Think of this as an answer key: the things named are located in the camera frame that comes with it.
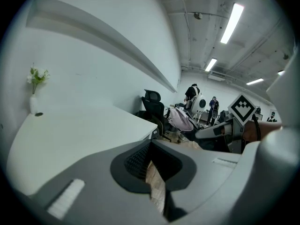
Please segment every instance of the ceiling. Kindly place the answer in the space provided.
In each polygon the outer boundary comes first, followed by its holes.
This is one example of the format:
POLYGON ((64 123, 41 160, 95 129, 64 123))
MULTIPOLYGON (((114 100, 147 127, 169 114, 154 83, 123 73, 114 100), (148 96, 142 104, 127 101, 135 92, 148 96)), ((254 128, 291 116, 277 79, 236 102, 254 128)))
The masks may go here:
POLYGON ((224 82, 270 100, 266 90, 285 68, 294 46, 293 31, 270 0, 161 1, 174 29, 183 71, 204 73, 216 58, 211 71, 225 77, 224 82), (235 2, 244 10, 228 43, 222 44, 235 2), (195 19, 194 12, 202 19, 195 19), (264 81, 246 85, 258 78, 264 81))

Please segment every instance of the flower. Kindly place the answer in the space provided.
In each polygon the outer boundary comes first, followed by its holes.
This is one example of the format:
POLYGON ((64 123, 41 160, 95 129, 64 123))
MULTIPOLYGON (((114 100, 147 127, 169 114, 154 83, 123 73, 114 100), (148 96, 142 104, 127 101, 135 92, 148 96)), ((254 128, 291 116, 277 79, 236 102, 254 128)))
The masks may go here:
POLYGON ((35 93, 37 85, 39 83, 45 83, 47 79, 49 79, 48 70, 37 67, 30 67, 30 72, 27 76, 27 82, 32 83, 32 94, 35 93))
POLYGON ((27 82, 28 83, 32 83, 32 75, 28 75, 27 76, 27 82))
POLYGON ((43 69, 43 68, 38 68, 38 69, 37 69, 37 76, 38 76, 39 78, 42 78, 43 76, 45 76, 45 73, 46 73, 46 70, 45 70, 45 69, 43 69))

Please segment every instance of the air vent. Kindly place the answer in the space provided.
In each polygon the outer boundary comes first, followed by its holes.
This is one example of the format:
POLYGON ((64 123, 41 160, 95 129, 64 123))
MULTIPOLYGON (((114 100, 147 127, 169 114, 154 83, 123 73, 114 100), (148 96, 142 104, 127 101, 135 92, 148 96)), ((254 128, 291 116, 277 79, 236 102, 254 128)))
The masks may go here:
POLYGON ((220 73, 215 73, 215 72, 210 72, 210 74, 208 75, 209 79, 213 79, 216 81, 224 81, 226 78, 226 75, 220 74, 220 73))

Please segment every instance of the headrest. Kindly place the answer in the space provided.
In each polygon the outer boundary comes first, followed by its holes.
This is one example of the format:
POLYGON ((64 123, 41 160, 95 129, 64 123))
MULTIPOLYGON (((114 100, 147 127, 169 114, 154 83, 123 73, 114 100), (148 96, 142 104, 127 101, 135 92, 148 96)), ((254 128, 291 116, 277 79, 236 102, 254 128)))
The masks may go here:
POLYGON ((145 98, 148 100, 152 100, 152 101, 160 101, 160 94, 158 92, 155 91, 151 91, 151 90, 146 90, 146 94, 145 94, 145 98))

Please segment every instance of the pink bag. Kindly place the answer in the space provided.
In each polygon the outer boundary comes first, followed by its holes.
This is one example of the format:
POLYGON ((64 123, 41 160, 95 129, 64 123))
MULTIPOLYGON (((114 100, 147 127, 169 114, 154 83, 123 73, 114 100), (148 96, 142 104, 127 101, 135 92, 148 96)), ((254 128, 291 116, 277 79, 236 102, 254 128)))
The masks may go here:
POLYGON ((192 131, 194 128, 193 124, 189 121, 189 117, 185 114, 184 111, 178 108, 170 108, 168 121, 179 131, 192 131))

